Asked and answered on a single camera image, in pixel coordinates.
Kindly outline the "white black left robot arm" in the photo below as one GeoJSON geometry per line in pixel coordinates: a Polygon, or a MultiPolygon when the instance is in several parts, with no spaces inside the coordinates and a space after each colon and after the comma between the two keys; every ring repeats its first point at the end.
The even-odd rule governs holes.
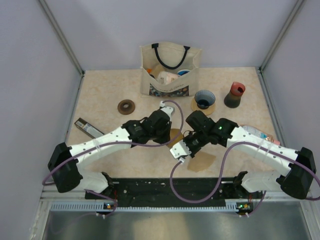
{"type": "Polygon", "coordinates": [[[67,193],[81,187],[109,198],[114,191],[110,177],[105,172],[92,172],[86,167],[117,151],[145,146],[149,141],[165,145],[170,141],[174,111],[170,106],[161,107],[142,120],[129,120],[90,141],[71,146],[64,142],[58,144],[48,162],[57,191],[67,193]]]}

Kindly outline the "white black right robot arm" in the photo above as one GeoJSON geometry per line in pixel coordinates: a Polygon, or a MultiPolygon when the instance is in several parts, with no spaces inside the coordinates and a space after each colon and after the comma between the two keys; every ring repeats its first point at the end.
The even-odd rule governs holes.
{"type": "Polygon", "coordinates": [[[186,123],[193,129],[183,139],[191,157],[207,144],[221,145],[228,152],[241,151],[272,168],[271,171],[242,173],[240,181],[233,185],[237,197],[245,198],[257,191],[282,191],[295,199],[307,199],[316,174],[310,149],[302,147],[295,150],[277,145],[247,132],[226,118],[215,122],[199,110],[192,112],[186,123]]]}

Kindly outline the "blue cone dripper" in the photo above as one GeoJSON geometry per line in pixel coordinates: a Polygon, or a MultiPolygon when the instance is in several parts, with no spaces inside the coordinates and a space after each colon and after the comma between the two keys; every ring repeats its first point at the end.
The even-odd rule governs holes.
{"type": "Polygon", "coordinates": [[[198,108],[206,110],[215,103],[216,96],[211,91],[204,89],[194,95],[194,100],[198,108]]]}

